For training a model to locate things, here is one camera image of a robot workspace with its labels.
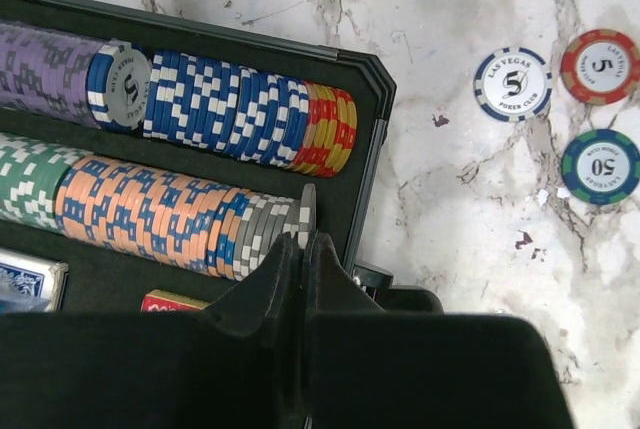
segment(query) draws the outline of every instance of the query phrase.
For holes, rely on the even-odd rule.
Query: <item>stack of poker chips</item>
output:
[[[90,154],[0,133],[0,219],[59,232],[54,205],[60,183]]]
[[[308,186],[305,191],[315,193]],[[306,194],[302,201],[315,204]],[[315,229],[315,207],[301,206],[286,197],[90,155],[67,172],[55,216],[67,237],[240,281],[258,268],[280,234],[297,233],[306,243]]]
[[[143,128],[148,138],[331,177],[351,155],[357,122],[346,91],[158,51]]]
[[[150,77],[129,43],[0,23],[0,107],[130,132],[144,117]]]

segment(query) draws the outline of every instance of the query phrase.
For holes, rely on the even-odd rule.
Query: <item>red poker chip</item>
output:
[[[562,80],[569,92],[603,106],[633,94],[640,83],[640,51],[626,35],[596,29],[573,41],[562,57]]]

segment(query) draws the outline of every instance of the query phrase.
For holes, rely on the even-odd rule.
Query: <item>white marble countertop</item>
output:
[[[398,94],[360,257],[448,311],[531,321],[580,429],[640,426],[640,193],[604,208],[558,195],[576,135],[612,127],[640,142],[640,96],[590,108],[557,77],[586,30],[640,41],[640,0],[100,1],[379,55]],[[473,73],[518,45],[550,62],[552,108],[502,123],[478,107]]]

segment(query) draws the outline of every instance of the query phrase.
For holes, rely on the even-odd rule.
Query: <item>gray poker chip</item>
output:
[[[298,245],[305,249],[316,228],[316,186],[305,184],[300,198],[300,214],[298,217]]]
[[[253,236],[258,229],[258,223],[262,218],[262,214],[265,210],[269,196],[266,194],[260,194],[260,200],[253,209],[249,224],[247,225],[247,231],[245,232],[242,242],[242,257],[240,260],[240,274],[244,279],[251,273],[251,253],[253,245]]]
[[[298,215],[300,214],[300,201],[293,201],[291,207],[289,208],[289,212],[287,213],[287,218],[284,221],[284,226],[282,226],[282,233],[289,233],[292,237],[296,236],[298,232]]]
[[[262,209],[262,214],[258,220],[256,232],[253,234],[253,242],[251,244],[251,257],[249,258],[249,271],[253,272],[258,268],[260,261],[260,249],[262,248],[262,235],[267,227],[267,221],[271,213],[271,207],[275,204],[276,197],[266,196],[266,204]]]
[[[283,233],[284,223],[287,220],[287,216],[289,215],[289,210],[291,206],[294,204],[294,200],[290,198],[285,198],[285,201],[280,205],[280,212],[278,213],[278,217],[273,226],[273,232],[271,233],[271,241],[269,242],[270,246],[276,242],[276,239],[280,234]]]
[[[262,233],[262,244],[260,246],[260,258],[258,259],[258,265],[262,264],[264,258],[267,256],[267,254],[269,254],[269,250],[271,249],[273,231],[278,222],[280,210],[285,205],[286,201],[286,197],[278,197],[274,201],[273,206],[271,206],[271,211],[269,211],[269,219],[267,220],[264,232]]]
[[[246,274],[243,274],[243,254],[247,252],[247,260],[251,251],[251,242],[253,242],[253,236],[249,239],[247,237],[247,232],[249,229],[249,225],[251,223],[251,219],[256,210],[256,206],[262,200],[262,196],[260,194],[254,194],[251,196],[249,200],[249,205],[245,209],[242,214],[242,219],[240,220],[240,226],[238,227],[238,234],[236,235],[236,246],[233,253],[233,276],[236,281],[241,281],[248,275],[248,267],[246,269]]]

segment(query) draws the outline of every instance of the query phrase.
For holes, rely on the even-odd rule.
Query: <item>black object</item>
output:
[[[0,18],[140,43],[147,55],[168,49],[226,60],[347,90],[358,107],[350,160],[333,178],[316,178],[239,162],[164,141],[113,134],[24,112],[0,109],[0,131],[87,149],[98,154],[299,198],[316,185],[318,230],[334,241],[343,267],[353,270],[396,86],[376,56],[311,46],[209,24],[86,0],[0,0]],[[69,264],[62,311],[137,310],[146,293],[163,287],[213,300],[231,286],[133,256],[0,221],[0,246]]]
[[[5,316],[0,341],[2,428],[573,427],[528,323],[385,311],[326,234],[199,313]]]

